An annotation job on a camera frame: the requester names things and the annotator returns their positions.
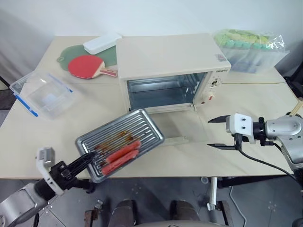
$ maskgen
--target clear plastic container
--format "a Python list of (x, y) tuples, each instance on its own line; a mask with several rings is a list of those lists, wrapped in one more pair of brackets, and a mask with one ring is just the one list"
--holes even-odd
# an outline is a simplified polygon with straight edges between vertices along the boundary
[(55, 118), (74, 101), (72, 90), (52, 74), (35, 70), (9, 87), (35, 117)]

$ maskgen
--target white cable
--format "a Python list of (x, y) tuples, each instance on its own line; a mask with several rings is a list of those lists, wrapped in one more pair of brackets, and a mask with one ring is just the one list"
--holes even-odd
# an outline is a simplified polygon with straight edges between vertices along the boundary
[(242, 218), (244, 219), (244, 224), (243, 224), (243, 227), (246, 226), (246, 222), (247, 222), (247, 219), (246, 217), (244, 216), (244, 214), (241, 212), (240, 208), (238, 207), (238, 205), (236, 204), (236, 201), (235, 199), (232, 197), (232, 190), (233, 190), (233, 187), (231, 187), (231, 190), (229, 192), (229, 197), (231, 198), (233, 204), (235, 204), (235, 207), (237, 209), (237, 211), (239, 212), (239, 214), (242, 216)]

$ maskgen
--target floor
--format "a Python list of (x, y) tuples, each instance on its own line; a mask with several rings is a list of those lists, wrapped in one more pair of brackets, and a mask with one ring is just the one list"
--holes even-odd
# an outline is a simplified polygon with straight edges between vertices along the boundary
[(9, 110), (15, 100), (16, 98), (11, 90), (0, 90), (0, 110)]
[[(0, 111), (0, 126), (8, 112)], [(0, 179), (0, 202), (28, 183), (35, 181)], [(92, 194), (73, 188), (50, 200), (49, 205), (40, 211), (39, 226), (82, 227), (84, 212), (93, 209), (98, 199), (104, 201), (104, 209), (94, 227), (106, 227), (111, 211), (123, 199), (136, 201), (138, 223), (167, 220), (170, 202), (186, 200), (195, 207), (202, 221), (224, 224), (221, 212), (206, 209), (209, 186), (198, 177), (108, 179)], [(243, 218), (229, 192), (230, 188), (218, 189), (217, 200), (228, 201), (234, 226), (241, 227)], [(235, 186), (232, 195), (247, 218), (246, 227), (290, 227), (293, 220), (302, 216), (300, 188), (289, 177)], [(33, 218), (18, 226), (32, 225)]]

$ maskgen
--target sausage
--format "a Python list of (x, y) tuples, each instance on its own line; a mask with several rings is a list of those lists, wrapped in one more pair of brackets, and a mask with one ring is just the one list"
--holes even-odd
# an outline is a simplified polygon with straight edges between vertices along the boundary
[(132, 142), (131, 144), (121, 148), (120, 150), (118, 150), (115, 153), (108, 156), (106, 158), (106, 162), (112, 163), (113, 161), (117, 160), (118, 158), (122, 157), (123, 155), (126, 155), (128, 152), (138, 149), (140, 146), (141, 146), (141, 142), (139, 140), (136, 140), (135, 142)]
[(127, 161), (131, 160), (132, 158), (136, 157), (138, 154), (139, 154), (138, 150), (132, 150), (132, 151), (128, 152), (126, 155), (117, 159), (116, 161), (114, 161), (114, 162), (106, 165), (105, 167), (103, 167), (101, 172), (103, 173), (103, 175), (108, 175), (109, 173), (118, 169), (125, 162), (127, 162)]

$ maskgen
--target cable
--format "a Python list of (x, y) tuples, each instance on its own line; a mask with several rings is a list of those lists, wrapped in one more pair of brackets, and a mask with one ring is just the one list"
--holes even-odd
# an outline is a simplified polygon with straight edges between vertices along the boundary
[(40, 216), (39, 216), (39, 212), (38, 212), (35, 215), (33, 227), (37, 227), (38, 226), (39, 218), (40, 218)]
[(279, 149), (279, 151), (281, 151), (281, 152), (282, 152), (282, 148), (281, 148), (279, 145), (277, 145), (276, 143), (274, 143), (274, 146), (275, 146), (276, 148), (278, 148), (278, 149)]
[(236, 207), (237, 211), (239, 212), (239, 214), (240, 214), (240, 215), (242, 216), (242, 218), (244, 219), (243, 227), (245, 227), (245, 226), (246, 226), (247, 219), (246, 219), (246, 217), (244, 216), (244, 214), (241, 212), (241, 210), (240, 210), (240, 208), (238, 207), (238, 205), (237, 205), (235, 199), (232, 197), (232, 190), (233, 190), (233, 187), (231, 187), (231, 190), (230, 190), (230, 192), (229, 192), (229, 197), (231, 198), (231, 200), (232, 200), (233, 204), (235, 205), (235, 207)]
[(277, 167), (277, 166), (275, 166), (275, 165), (273, 165), (273, 164), (270, 164), (270, 163), (268, 163), (268, 162), (264, 162), (264, 161), (262, 161), (262, 160), (259, 160), (259, 159), (256, 159), (256, 158), (254, 158), (254, 157), (251, 157), (251, 156), (245, 154), (245, 153), (242, 151), (242, 149), (239, 149), (238, 151), (239, 151), (242, 155), (244, 155), (245, 157), (247, 157), (247, 158), (249, 158), (249, 159), (251, 159), (251, 160), (253, 160), (253, 161), (260, 162), (260, 163), (262, 163), (262, 164), (265, 164), (265, 165), (267, 165), (267, 166), (270, 166), (270, 167), (273, 167), (273, 168), (275, 168), (275, 169), (278, 169), (278, 170), (282, 171), (283, 173), (285, 173), (286, 175), (288, 175), (289, 177), (291, 177), (294, 181), (296, 181), (296, 182), (300, 185), (300, 187), (301, 187), (300, 182), (298, 182), (297, 179), (296, 179), (293, 175), (291, 175), (289, 172), (287, 172), (286, 170), (281, 169), (280, 167)]

